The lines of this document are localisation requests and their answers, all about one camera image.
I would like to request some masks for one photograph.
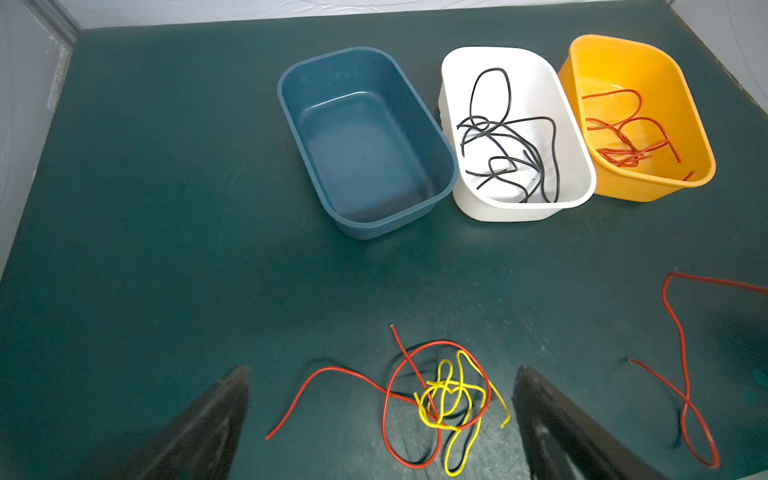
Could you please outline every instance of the cable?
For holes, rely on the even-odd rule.
[[[480,82],[480,78],[482,78],[483,75],[492,71],[500,71],[504,75],[504,79],[507,84],[507,109],[502,119],[498,122],[490,121],[487,117],[484,117],[482,115],[472,114],[472,105],[475,102],[475,91],[477,90],[478,83]],[[507,117],[509,116],[509,111],[511,110],[511,108],[512,108],[512,88],[509,82],[509,76],[507,75],[507,72],[504,70],[504,68],[489,68],[488,70],[485,70],[480,75],[478,75],[478,77],[475,79],[475,85],[472,87],[472,94],[469,97],[469,116],[464,120],[460,121],[458,125],[456,125],[456,128],[462,128],[462,127],[467,128],[467,130],[464,132],[464,136],[462,137],[462,142],[461,142],[462,157],[464,157],[465,145],[482,137],[486,137],[490,141],[492,141],[496,145],[496,147],[498,147],[498,149],[503,153],[503,155],[498,155],[488,159],[488,169],[491,172],[489,174],[479,174],[469,170],[464,170],[464,171],[467,174],[475,175],[476,177],[487,177],[484,181],[482,181],[482,183],[480,183],[476,187],[477,190],[480,190],[480,188],[483,185],[487,184],[490,180],[493,180],[495,178],[496,180],[500,180],[506,184],[510,184],[521,189],[524,194],[523,199],[520,200],[521,204],[527,203],[528,199],[530,199],[531,196],[533,196],[533,194],[536,193],[536,191],[539,188],[541,188],[541,195],[543,196],[544,201],[547,203],[550,203],[550,200],[547,197],[547,193],[545,190],[545,168],[544,168],[544,161],[541,159],[541,154],[539,153],[536,146],[533,145],[533,143],[526,140],[524,137],[522,137],[522,135],[520,135],[518,132],[516,132],[509,126],[512,124],[517,124],[517,123],[526,122],[526,121],[546,120],[546,121],[549,121],[550,124],[552,125],[551,149],[552,149],[552,163],[554,165],[554,176],[555,176],[555,193],[554,193],[553,201],[557,202],[560,197],[560,167],[558,166],[558,159],[554,152],[554,143],[555,143],[555,137],[557,134],[557,126],[555,125],[554,120],[552,120],[550,117],[531,117],[531,118],[521,118],[518,120],[507,121]],[[504,128],[509,133],[507,134],[494,133],[496,129],[500,127]],[[478,134],[467,139],[470,131],[477,131]],[[517,141],[519,144],[521,144],[524,148],[523,156],[525,157],[525,160],[523,161],[519,158],[510,157],[507,151],[502,147],[502,144],[500,144],[498,140],[495,139],[495,137],[511,138]],[[494,170],[492,166],[493,160],[506,160],[510,165],[510,167],[507,167],[504,170]],[[538,180],[532,190],[528,191],[528,189],[522,186],[521,184],[501,177],[501,175],[503,174],[511,174],[518,171],[518,166],[515,162],[523,164],[526,167],[532,168],[538,174]]]
[[[267,434],[266,439],[267,440],[271,439],[283,427],[283,425],[285,425],[285,423],[288,420],[288,418],[290,417],[291,413],[296,408],[296,404],[299,402],[299,398],[303,394],[303,392],[306,389],[306,387],[310,384],[312,379],[314,379],[316,376],[318,376],[320,373],[323,373],[323,372],[341,372],[341,373],[345,373],[346,375],[351,375],[351,376],[354,376],[354,377],[359,378],[361,380],[364,380],[365,382],[367,382],[368,384],[373,386],[375,389],[379,390],[381,393],[384,394],[384,408],[383,408],[383,413],[382,413],[382,437],[384,439],[384,445],[385,445],[387,451],[390,453],[390,455],[392,455],[392,457],[395,458],[395,460],[397,460],[402,465],[404,465],[404,466],[406,466],[408,468],[421,469],[421,468],[428,467],[429,465],[431,465],[435,461],[435,459],[437,458],[437,455],[440,452],[440,445],[442,444],[442,430],[451,430],[453,432],[452,433],[452,437],[451,437],[451,440],[449,441],[449,445],[448,445],[448,448],[447,448],[446,453],[445,453],[445,464],[444,464],[445,472],[449,476],[451,476],[451,477],[455,477],[455,476],[460,475],[462,470],[463,470],[463,468],[464,468],[464,466],[466,465],[467,458],[468,458],[468,455],[469,455],[469,450],[472,448],[472,444],[475,443],[475,439],[477,438],[477,435],[479,433],[482,416],[485,415],[485,413],[488,411],[488,407],[490,406],[490,403],[491,403],[491,391],[496,393],[496,396],[501,401],[502,406],[504,407],[504,410],[507,412],[507,418],[502,423],[501,428],[504,428],[504,426],[510,420],[509,410],[507,409],[506,404],[504,404],[503,398],[498,394],[498,390],[496,390],[496,388],[493,386],[491,381],[488,379],[488,375],[485,373],[485,370],[480,365],[480,362],[478,362],[477,359],[474,356],[472,356],[472,354],[469,351],[467,351],[464,347],[462,347],[458,343],[451,342],[449,340],[436,340],[436,341],[428,342],[428,343],[425,343],[424,345],[418,346],[413,351],[411,351],[411,353],[408,353],[406,348],[402,345],[402,342],[400,341],[399,336],[397,335],[397,331],[395,330],[395,326],[394,325],[390,325],[389,328],[392,330],[392,334],[395,337],[395,341],[397,342],[397,345],[400,348],[400,351],[402,352],[402,354],[403,354],[403,356],[405,358],[395,368],[395,371],[392,373],[392,376],[389,379],[389,384],[387,385],[386,389],[382,388],[381,386],[379,386],[379,384],[377,384],[373,380],[369,379],[368,377],[364,376],[362,373],[355,372],[354,370],[344,369],[342,367],[337,367],[337,366],[327,366],[327,367],[324,367],[322,369],[319,369],[316,372],[314,372],[312,375],[310,375],[310,377],[308,379],[306,379],[304,384],[301,385],[301,388],[299,388],[299,392],[296,394],[296,398],[293,399],[293,403],[291,403],[291,406],[288,408],[288,411],[286,412],[285,416],[280,420],[280,423],[278,423],[277,426],[274,429],[272,429],[271,432],[269,432]],[[452,371],[453,371],[453,365],[450,366],[450,373],[449,373],[448,377],[445,380],[441,380],[442,365],[444,364],[444,362],[448,362],[448,364],[450,364],[450,362],[448,360],[443,360],[442,362],[440,362],[440,365],[438,366],[438,377],[437,377],[437,381],[436,382],[425,382],[424,381],[424,379],[422,378],[421,373],[419,372],[419,369],[416,368],[416,365],[413,362],[413,356],[415,356],[417,353],[422,352],[425,349],[431,348],[433,346],[452,346],[452,347],[455,347],[456,349],[458,349],[458,352],[456,353],[456,359],[458,360],[458,368],[459,368],[459,381],[458,382],[456,382],[455,380],[452,380],[452,378],[451,378],[452,377]],[[463,372],[463,368],[462,368],[461,360],[460,360],[461,356],[464,356],[467,359],[467,361],[469,362],[469,364],[472,366],[472,368],[475,369],[483,377],[483,379],[485,380],[486,387],[487,387],[485,390],[482,389],[481,387],[464,383],[464,372]],[[400,370],[402,370],[403,366],[406,365],[406,363],[408,363],[411,366],[411,368],[413,369],[414,373],[419,378],[419,381],[421,382],[422,387],[425,390],[424,393],[420,397],[418,396],[418,394],[414,394],[414,396],[418,400],[418,402],[416,400],[414,400],[414,399],[410,399],[410,398],[408,398],[406,396],[402,396],[402,395],[400,395],[398,393],[394,393],[392,391],[392,385],[395,382],[395,378],[400,373]],[[441,389],[442,391],[441,391],[440,410],[439,410],[439,413],[438,413],[438,410],[437,410],[437,408],[435,406],[434,399],[432,398],[432,395],[433,395],[434,392],[437,392],[437,390],[439,390],[439,389]],[[464,393],[467,389],[475,389],[475,390],[483,392],[483,401],[482,401],[482,403],[480,405],[480,411],[478,412],[478,414],[477,414],[477,416],[475,418],[473,418],[472,420],[468,419],[470,414],[471,414],[471,412],[472,412],[472,401],[470,399],[469,400],[469,407],[468,407],[468,410],[467,410],[467,414],[465,415],[465,418],[462,420],[461,425],[458,425],[458,426],[446,425],[445,423],[442,422],[443,417],[446,416],[446,415],[451,415],[451,413],[453,413],[455,411],[455,409],[458,407],[458,404],[459,404],[459,402],[461,400],[462,393]],[[457,400],[455,401],[454,407],[452,409],[450,409],[448,412],[446,412],[445,411],[445,405],[444,405],[444,403],[445,403],[445,394],[446,393],[452,394],[454,392],[458,392],[459,396],[458,396]],[[400,455],[398,455],[397,452],[395,452],[395,450],[389,444],[389,439],[387,438],[387,434],[386,434],[386,417],[387,417],[387,409],[389,407],[389,399],[390,398],[395,398],[395,399],[398,399],[398,400],[402,400],[403,402],[407,402],[407,403],[410,403],[413,406],[418,407],[419,418],[427,426],[430,426],[431,428],[434,428],[434,429],[437,430],[437,445],[435,446],[434,452],[430,455],[430,457],[426,461],[421,462],[421,463],[408,462],[407,460],[403,459]],[[429,400],[429,408],[430,408],[431,411],[428,410],[427,407],[424,406],[424,400],[425,399]],[[477,424],[477,428],[475,429],[475,432],[473,433],[473,435],[472,435],[472,437],[470,439],[470,443],[467,445],[467,448],[466,448],[466,450],[464,452],[464,455],[463,455],[463,458],[462,458],[462,461],[461,461],[459,467],[456,470],[450,470],[449,467],[448,467],[448,460],[449,460],[450,451],[451,451],[451,448],[453,446],[453,443],[458,438],[458,434],[460,432],[462,432],[462,431],[464,431],[466,429],[470,429],[475,423]]]
[[[667,135],[667,131],[664,130],[664,127],[661,126],[661,124],[654,120],[653,118],[649,117],[638,117],[641,108],[643,107],[643,97],[640,95],[640,93],[636,90],[632,90],[630,88],[623,88],[621,90],[614,90],[609,91],[605,93],[600,94],[590,94],[585,95],[581,97],[582,99],[587,98],[597,98],[597,97],[604,97],[605,95],[613,95],[613,94],[621,94],[621,93],[632,93],[634,96],[637,97],[637,109],[634,111],[632,115],[625,118],[624,120],[615,122],[613,124],[609,124],[606,121],[602,121],[599,118],[592,118],[587,117],[585,118],[586,121],[590,121],[592,123],[598,124],[597,127],[587,127],[587,130],[593,131],[593,130],[610,130],[616,134],[616,136],[619,138],[619,141],[622,144],[627,145],[629,148],[623,149],[623,148],[606,148],[601,147],[597,149],[597,153],[600,154],[601,157],[603,157],[608,163],[613,164],[619,168],[622,167],[628,167],[628,168],[634,168],[637,167],[640,164],[641,160],[645,160],[648,158],[651,158],[652,155],[650,154],[652,151],[659,150],[660,148],[669,146],[669,148],[672,150],[672,153],[675,156],[675,159],[677,160],[677,163],[682,163],[683,160],[680,158],[680,154],[677,153],[677,149],[672,144],[672,140],[669,138],[669,135]],[[637,147],[632,144],[630,139],[627,137],[627,135],[624,134],[624,132],[621,131],[622,128],[626,127],[632,122],[635,121],[649,121],[652,124],[654,124],[661,134],[664,136],[664,139],[661,141],[658,141],[654,144],[651,144],[643,149],[638,149]],[[617,159],[615,157],[618,156],[624,156],[627,155],[624,158]],[[688,181],[690,178],[696,173],[695,170],[692,170],[684,179],[683,181]]]
[[[734,280],[724,280],[719,278],[710,278],[708,276],[690,275],[688,273],[670,272],[667,275],[666,280],[664,281],[664,285],[661,287],[661,301],[664,303],[664,308],[667,309],[667,312],[670,314],[670,317],[672,317],[672,320],[674,320],[675,326],[677,326],[677,334],[680,337],[680,363],[682,364],[682,367],[683,367],[683,378],[685,380],[685,393],[682,393],[679,389],[677,389],[677,387],[669,383],[669,381],[667,381],[663,376],[653,371],[651,367],[645,365],[644,363],[636,359],[629,359],[630,363],[633,363],[635,365],[641,366],[644,369],[646,369],[648,372],[650,372],[651,375],[655,376],[657,379],[663,382],[664,385],[668,386],[670,389],[672,389],[673,392],[678,394],[679,397],[683,399],[683,403],[684,403],[683,411],[680,414],[680,430],[682,431],[683,439],[685,440],[686,444],[688,445],[688,448],[691,450],[691,452],[694,454],[694,456],[697,458],[699,462],[705,464],[709,468],[718,468],[720,467],[720,454],[717,452],[717,446],[715,445],[715,441],[712,438],[712,433],[710,432],[710,429],[707,426],[707,423],[704,421],[703,416],[699,413],[699,410],[690,401],[690,379],[688,378],[688,362],[687,362],[686,353],[685,353],[685,335],[683,334],[683,326],[680,324],[680,320],[677,319],[677,315],[675,314],[674,310],[672,310],[672,306],[669,304],[669,301],[667,300],[667,288],[669,288],[670,281],[676,276],[680,278],[689,279],[689,280],[696,280],[698,282],[715,283],[718,285],[737,286],[739,288],[752,290],[758,293],[764,293],[766,295],[768,295],[768,288],[752,285],[750,283],[737,282]],[[699,453],[694,448],[693,444],[690,442],[690,439],[688,438],[688,431],[685,426],[685,420],[688,415],[689,407],[691,411],[693,411],[699,423],[701,424],[701,428],[704,431],[704,435],[707,437],[707,442],[709,443],[710,452],[712,454],[712,462],[708,462],[701,455],[699,455]]]

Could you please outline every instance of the tangled black wire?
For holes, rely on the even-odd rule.
[[[472,102],[475,100],[475,89],[478,86],[478,83],[480,82],[480,78],[482,78],[483,75],[491,72],[491,71],[500,71],[504,75],[504,79],[507,81],[507,111],[504,113],[504,117],[500,121],[491,121],[487,119],[487,117],[483,117],[482,115],[473,115],[472,114]],[[462,137],[462,157],[464,157],[464,146],[478,138],[486,137],[490,141],[492,141],[498,149],[502,152],[503,155],[496,155],[494,157],[490,157],[488,159],[488,169],[491,171],[489,174],[478,174],[475,172],[471,172],[469,170],[464,170],[466,173],[470,175],[475,175],[476,177],[487,177],[481,184],[477,186],[477,190],[480,190],[480,187],[487,184],[489,181],[493,180],[494,178],[496,180],[500,180],[506,184],[514,185],[515,187],[523,190],[523,193],[525,196],[522,200],[520,200],[521,204],[525,204],[528,202],[528,199],[531,198],[531,196],[536,193],[536,190],[541,188],[541,195],[544,198],[544,201],[547,203],[550,203],[549,198],[547,197],[547,193],[545,191],[545,169],[544,169],[544,162],[541,160],[541,155],[538,153],[538,149],[536,146],[533,145],[530,141],[526,140],[522,137],[518,132],[514,131],[509,125],[521,123],[524,121],[533,121],[533,120],[546,120],[549,121],[549,123],[552,124],[552,163],[554,164],[554,176],[555,176],[555,191],[554,191],[554,202],[558,201],[558,198],[560,197],[560,169],[558,168],[558,159],[554,155],[554,138],[557,133],[557,127],[554,124],[554,120],[552,120],[550,117],[530,117],[530,118],[521,118],[519,120],[507,120],[507,116],[509,116],[509,111],[512,107],[512,88],[509,83],[509,76],[507,76],[507,72],[504,70],[504,68],[489,68],[486,71],[483,71],[480,75],[478,75],[477,79],[475,80],[475,86],[472,87],[472,96],[469,98],[469,116],[461,121],[458,125],[456,125],[457,128],[466,127],[467,130],[464,132],[464,137]],[[499,128],[503,128],[508,133],[497,133],[496,130]],[[469,139],[467,136],[469,135],[470,131],[477,131],[478,133]],[[502,144],[500,144],[494,137],[508,137],[512,138],[513,140],[516,140],[523,146],[523,157],[524,160],[521,158],[515,158],[510,157],[507,151],[502,147]],[[494,170],[492,166],[492,162],[494,160],[506,160],[508,162],[508,166],[504,170]],[[531,191],[528,191],[525,187],[523,187],[520,184],[517,184],[511,180],[507,180],[506,178],[502,178],[501,175],[503,174],[511,174],[513,172],[518,171],[518,164],[523,164],[527,167],[530,167],[536,172],[538,172],[538,182],[536,182],[536,185],[531,189]]]

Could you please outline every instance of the tabletop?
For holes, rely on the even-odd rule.
[[[649,204],[594,196],[535,223],[480,223],[449,198],[370,241],[324,213],[276,96],[290,65],[380,48],[436,113],[454,48],[527,48],[559,69],[588,33],[679,63],[717,159],[709,184]],[[85,31],[0,283],[0,477],[95,478],[248,365],[232,479],[444,478],[440,462],[391,458],[382,395],[340,374],[315,379],[264,439],[319,366],[385,382],[399,354],[390,323],[406,345],[461,343],[507,400],[519,366],[534,366],[670,478],[766,469],[765,298],[670,288],[719,470],[680,440],[679,399],[626,362],[682,385],[667,272],[768,283],[766,146],[766,115],[657,0]],[[486,418],[462,477],[527,478],[514,416],[499,429],[495,402]],[[394,405],[388,425],[408,459],[431,451],[412,407]]]

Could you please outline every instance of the plastic bin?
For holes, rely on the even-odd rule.
[[[459,122],[468,117],[470,96],[478,76],[489,68],[503,68],[508,72],[511,88],[511,108],[507,119],[547,116],[557,126],[555,153],[561,178],[560,197],[557,202],[546,203],[536,193],[527,203],[521,190],[496,179],[478,189],[483,178],[467,173],[488,169],[491,156],[499,155],[491,142],[467,144],[461,152],[463,128]],[[478,81],[473,114],[484,114],[500,121],[507,107],[509,95],[506,81],[500,72],[483,75]],[[581,205],[589,199],[595,188],[595,173],[578,124],[558,76],[546,60],[520,48],[464,47],[458,48],[442,62],[442,88],[439,99],[442,129],[453,145],[459,165],[459,178],[453,190],[456,205],[471,218],[486,222],[519,222],[542,220],[564,209]],[[550,200],[554,199],[554,165],[551,158],[552,127],[547,121],[529,121],[515,124],[515,130],[536,145],[544,163],[545,188]],[[506,148],[521,155],[521,145]],[[532,185],[533,170],[506,174],[514,181]]]
[[[565,65],[560,69],[563,89],[571,102],[581,132],[589,147],[598,186],[595,193],[636,202],[649,202],[681,188],[704,185],[715,174],[715,159],[699,119],[683,72],[675,61],[658,48],[621,38],[584,35],[571,43]],[[584,119],[620,121],[637,107],[633,95],[582,99],[585,95],[631,88],[643,97],[641,116],[659,121],[680,154],[677,163],[666,147],[637,167],[617,167],[597,153],[599,147],[618,147],[614,134],[588,131]],[[628,132],[638,148],[659,137],[650,124]],[[683,180],[692,170],[694,175]]]
[[[427,214],[456,182],[440,128],[395,60],[356,47],[301,61],[277,96],[326,212],[370,239]]]

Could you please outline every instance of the yellow cable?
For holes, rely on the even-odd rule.
[[[473,369],[480,375],[482,375],[482,372],[480,372],[480,369],[472,362],[472,360],[467,355],[467,352],[464,350],[459,350],[456,352],[456,365],[458,366],[458,382],[453,379],[453,364],[450,360],[444,359],[437,365],[437,380],[435,382],[427,382],[427,385],[429,387],[427,390],[422,393],[421,396],[419,396],[418,393],[414,393],[413,396],[416,399],[416,403],[419,406],[419,418],[424,422],[425,425],[432,429],[441,429],[441,430],[451,430],[451,437],[448,441],[448,445],[445,448],[445,473],[448,474],[449,477],[458,477],[461,475],[462,471],[464,470],[465,465],[467,464],[467,458],[469,458],[469,450],[472,449],[472,446],[475,444],[475,440],[478,438],[478,434],[480,433],[480,425],[482,423],[482,419],[479,419],[477,422],[477,425],[474,427],[474,432],[472,432],[472,437],[469,439],[469,443],[467,444],[467,449],[464,452],[464,456],[462,457],[462,461],[459,464],[458,468],[456,470],[451,470],[448,467],[448,460],[451,457],[451,450],[453,449],[453,444],[456,442],[456,439],[458,439],[459,435],[461,434],[462,430],[459,427],[453,426],[453,425],[446,425],[442,422],[442,420],[448,416],[452,415],[453,412],[456,411],[458,408],[459,403],[462,401],[462,397],[466,396],[467,398],[467,412],[464,415],[464,419],[459,425],[466,425],[467,422],[469,422],[470,417],[472,416],[472,397],[469,395],[469,390],[476,390],[478,392],[482,393],[482,402],[480,403],[480,409],[485,406],[486,401],[490,401],[490,393],[486,392],[482,387],[479,387],[477,385],[472,385],[470,383],[464,383],[464,367],[462,366],[462,356],[469,362],[469,365],[472,366]],[[448,375],[445,377],[445,380],[442,379],[442,367],[444,365],[448,365]],[[501,395],[498,394],[498,390],[495,386],[493,386],[493,383],[488,382],[490,384],[491,389],[493,389],[493,392],[498,397],[499,401],[502,403],[502,407],[504,407],[504,411],[507,413],[507,418],[502,422],[501,428],[504,428],[507,423],[509,423],[510,416],[509,416],[509,409],[507,409],[507,405],[504,403],[504,399]],[[432,395],[432,398],[435,398],[437,395],[435,395],[438,390],[440,390],[440,402],[439,402],[439,412],[435,412],[437,416],[437,422],[431,422],[429,420],[429,417],[427,416],[427,412],[430,409],[429,404],[427,403],[425,405],[424,401],[427,400],[428,396]],[[451,407],[448,411],[445,410],[445,396],[446,395],[454,395],[458,393],[456,396],[456,400],[453,402],[453,407]]]

